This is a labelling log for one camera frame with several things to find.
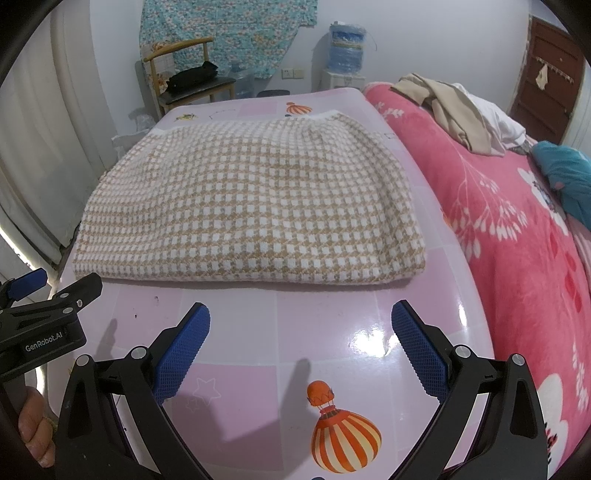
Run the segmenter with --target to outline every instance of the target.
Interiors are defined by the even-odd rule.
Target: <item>chair cushion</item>
[[[222,85],[230,85],[235,81],[236,79],[230,77],[215,77],[213,80],[184,89],[178,93],[175,93],[174,95],[172,95],[170,92],[164,92],[162,95],[158,97],[158,103],[160,105],[172,105],[173,103],[176,103],[190,96],[196,95],[198,93],[202,93],[203,96],[205,96],[208,95],[208,90],[221,87]]]

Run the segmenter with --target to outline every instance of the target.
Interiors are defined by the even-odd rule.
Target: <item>finger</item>
[[[53,464],[56,462],[56,444],[53,442],[49,443],[49,447],[47,448],[47,451],[45,452],[45,455],[43,455],[43,457],[41,457],[41,460],[39,460],[39,465],[41,465],[43,468],[48,468],[53,466]]]
[[[22,441],[28,443],[35,435],[37,426],[43,418],[45,399],[36,388],[27,387],[27,400],[18,416],[18,431]]]
[[[49,420],[47,419],[42,419],[37,427],[35,435],[31,441],[26,444],[29,452],[31,452],[31,455],[33,455],[35,460],[41,460],[47,451],[47,447],[49,447],[49,444],[51,443],[51,437],[53,437],[51,423],[49,423]]]

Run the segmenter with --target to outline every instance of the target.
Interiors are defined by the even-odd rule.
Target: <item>white curtain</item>
[[[35,266],[60,262],[88,197],[115,162],[114,134],[89,2],[65,0],[0,87],[0,226]]]

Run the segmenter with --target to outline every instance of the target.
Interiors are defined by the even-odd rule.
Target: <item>checkered blanket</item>
[[[376,284],[425,267],[398,160],[328,112],[157,129],[86,205],[74,271],[129,280]]]

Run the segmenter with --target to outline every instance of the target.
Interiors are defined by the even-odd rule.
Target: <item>wall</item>
[[[545,6],[541,0],[531,0],[531,15],[556,27],[566,30],[564,25],[556,16]],[[585,62],[585,72],[583,75],[583,84],[579,91],[576,106],[574,107],[573,117],[570,125],[564,135],[563,145],[577,148],[578,150],[591,157],[591,67]]]
[[[90,0],[96,65],[119,135],[134,133],[135,117],[146,111],[136,73],[143,6],[144,0]]]
[[[396,82],[417,72],[462,83],[506,109],[519,77],[529,13],[529,0],[319,0],[318,24],[299,30],[282,62],[306,69],[306,78],[281,80],[277,72],[267,88],[316,90],[328,28],[341,20],[371,34],[362,70],[367,81]]]
[[[134,63],[139,60],[142,0],[91,0],[92,34],[100,79],[117,131],[135,130],[129,114],[144,108]],[[327,32],[335,20],[370,33],[362,75],[396,82],[422,73],[460,82],[476,95],[509,108],[527,40],[530,0],[319,0],[318,24],[303,27],[282,62],[301,67],[303,80],[258,81],[257,90],[318,89],[326,63]]]

